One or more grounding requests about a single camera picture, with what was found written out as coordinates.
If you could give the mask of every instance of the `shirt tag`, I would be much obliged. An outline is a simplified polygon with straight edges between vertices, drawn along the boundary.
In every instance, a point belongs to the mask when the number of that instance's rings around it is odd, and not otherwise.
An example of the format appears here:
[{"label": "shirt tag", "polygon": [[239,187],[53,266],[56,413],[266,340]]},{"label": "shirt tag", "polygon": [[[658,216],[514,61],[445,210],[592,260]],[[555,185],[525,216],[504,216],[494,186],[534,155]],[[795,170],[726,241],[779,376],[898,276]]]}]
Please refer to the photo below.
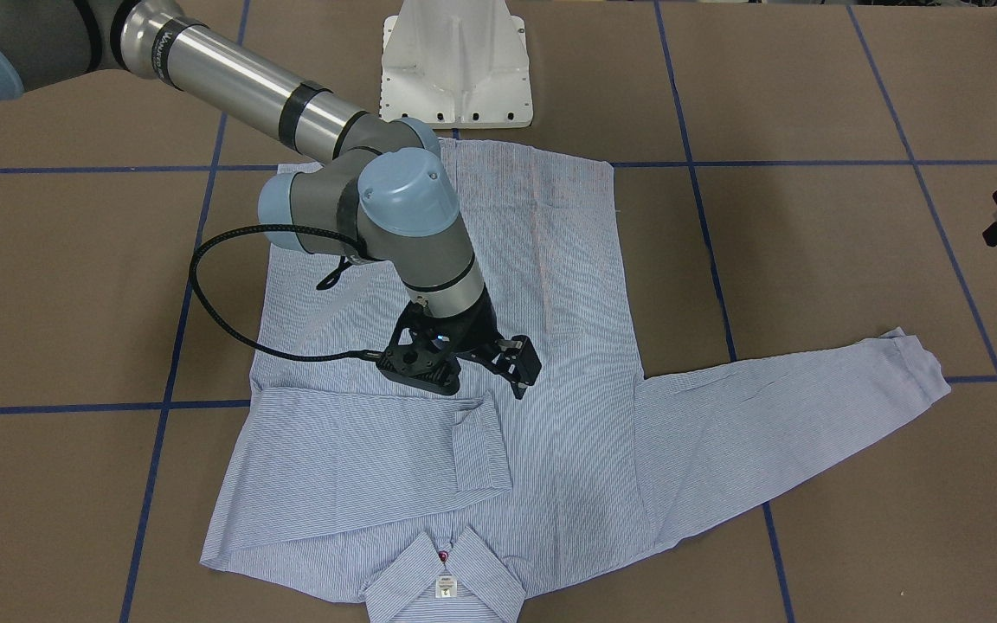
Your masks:
[{"label": "shirt tag", "polygon": [[440,575],[436,579],[436,598],[446,599],[456,596],[456,579],[451,575]]}]

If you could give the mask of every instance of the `white mounting bracket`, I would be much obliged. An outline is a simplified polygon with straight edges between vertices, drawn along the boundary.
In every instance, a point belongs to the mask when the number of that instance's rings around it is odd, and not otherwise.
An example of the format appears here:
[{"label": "white mounting bracket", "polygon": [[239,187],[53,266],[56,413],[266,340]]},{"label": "white mounting bracket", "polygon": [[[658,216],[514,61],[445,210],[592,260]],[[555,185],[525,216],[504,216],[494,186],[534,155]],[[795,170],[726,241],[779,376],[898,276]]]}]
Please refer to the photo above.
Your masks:
[{"label": "white mounting bracket", "polygon": [[432,127],[530,125],[522,17],[504,0],[404,0],[383,23],[379,117]]}]

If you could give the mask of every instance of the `brown table surface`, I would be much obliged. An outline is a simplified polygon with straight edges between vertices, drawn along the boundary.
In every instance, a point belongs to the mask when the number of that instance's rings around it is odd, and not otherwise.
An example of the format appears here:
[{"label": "brown table surface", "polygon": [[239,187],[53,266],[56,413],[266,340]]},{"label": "brown table surface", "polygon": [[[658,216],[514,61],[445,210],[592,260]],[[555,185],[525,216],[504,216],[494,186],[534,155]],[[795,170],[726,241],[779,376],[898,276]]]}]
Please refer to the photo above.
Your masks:
[{"label": "brown table surface", "polygon": [[[399,5],[183,1],[370,110]],[[510,6],[537,117],[462,137],[616,163],[649,375],[902,326],[954,386],[770,505],[522,620],[997,620],[997,248],[980,237],[997,9]],[[128,74],[0,104],[0,622],[367,620],[197,562],[252,354],[190,303],[187,260],[252,222],[294,159]],[[242,241],[204,266],[244,331],[266,257]]]}]

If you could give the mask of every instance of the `striped shirt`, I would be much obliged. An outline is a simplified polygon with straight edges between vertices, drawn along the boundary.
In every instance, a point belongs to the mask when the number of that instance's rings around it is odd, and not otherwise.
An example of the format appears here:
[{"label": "striped shirt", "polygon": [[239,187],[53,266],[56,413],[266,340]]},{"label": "striped shirt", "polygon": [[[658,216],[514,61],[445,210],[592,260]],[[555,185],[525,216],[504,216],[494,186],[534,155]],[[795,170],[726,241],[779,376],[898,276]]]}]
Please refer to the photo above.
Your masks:
[{"label": "striped shirt", "polygon": [[[612,167],[506,143],[442,147],[499,330],[533,338],[537,385],[514,400],[466,364],[444,398],[371,363],[257,354],[207,567],[367,602],[376,623],[512,623],[526,598],[779,496],[949,392],[933,355],[901,331],[646,380]],[[335,266],[272,249],[263,343],[387,343],[407,303],[391,265],[316,292]]]}]

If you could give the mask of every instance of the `robotic arm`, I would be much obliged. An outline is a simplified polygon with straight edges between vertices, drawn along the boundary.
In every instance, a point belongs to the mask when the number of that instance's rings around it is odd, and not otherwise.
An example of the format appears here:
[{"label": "robotic arm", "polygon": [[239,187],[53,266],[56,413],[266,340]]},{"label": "robotic arm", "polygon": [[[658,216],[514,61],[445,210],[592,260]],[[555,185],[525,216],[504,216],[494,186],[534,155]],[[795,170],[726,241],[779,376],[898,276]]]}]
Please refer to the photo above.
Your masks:
[{"label": "robotic arm", "polygon": [[[343,266],[395,265],[410,303],[387,348],[371,355],[385,377],[453,395],[466,360],[506,379],[516,398],[533,385],[537,352],[527,336],[499,334],[426,124],[384,122],[222,38],[171,0],[0,0],[0,100],[116,67],[159,78],[327,163],[269,181],[261,221],[280,225],[268,236],[284,248],[341,256]],[[410,342],[400,344],[404,332]]]}]

